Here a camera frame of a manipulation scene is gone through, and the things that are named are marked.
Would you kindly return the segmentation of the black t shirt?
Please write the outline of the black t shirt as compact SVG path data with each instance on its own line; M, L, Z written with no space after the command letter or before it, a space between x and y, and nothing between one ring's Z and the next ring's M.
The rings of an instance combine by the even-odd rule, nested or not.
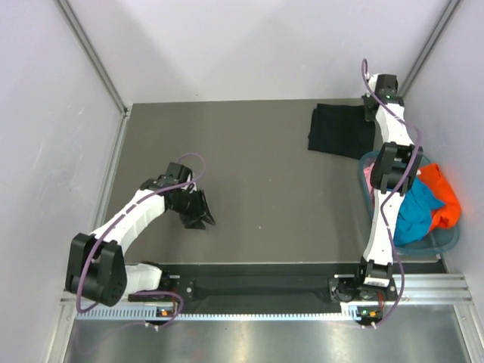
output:
M317 104L312 111L308 149L360 160L374 149L376 126L363 105Z

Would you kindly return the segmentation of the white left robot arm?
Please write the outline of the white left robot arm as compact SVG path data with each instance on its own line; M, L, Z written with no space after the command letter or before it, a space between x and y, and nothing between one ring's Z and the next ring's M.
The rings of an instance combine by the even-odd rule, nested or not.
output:
M125 254L149 224L166 212L178 213L186 229L203 230L215 223L193 174L149 179L108 222L73 238L65 289L77 299L104 306L145 291L154 299L165 299L172 283L163 277L163 269L153 262L128 264Z

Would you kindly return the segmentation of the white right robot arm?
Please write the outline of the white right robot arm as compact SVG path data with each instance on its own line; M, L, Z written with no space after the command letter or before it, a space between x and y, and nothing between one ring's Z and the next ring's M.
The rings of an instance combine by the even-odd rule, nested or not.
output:
M374 214L371 233L362 255L362 267L353 280L353 290L362 299L370 299L392 280L393 251L391 238L405 194L411 189L422 157L422 148L411 140L402 123L403 100L383 97L381 106L369 94L364 95L365 117L380 127L382 147L371 172Z

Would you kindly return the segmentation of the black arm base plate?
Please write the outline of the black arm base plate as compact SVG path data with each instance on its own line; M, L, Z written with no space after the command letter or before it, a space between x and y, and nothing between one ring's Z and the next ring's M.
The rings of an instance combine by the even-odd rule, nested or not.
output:
M395 286L365 287L355 263L165 265L159 290L177 293L185 314L336 312L340 303L386 303Z

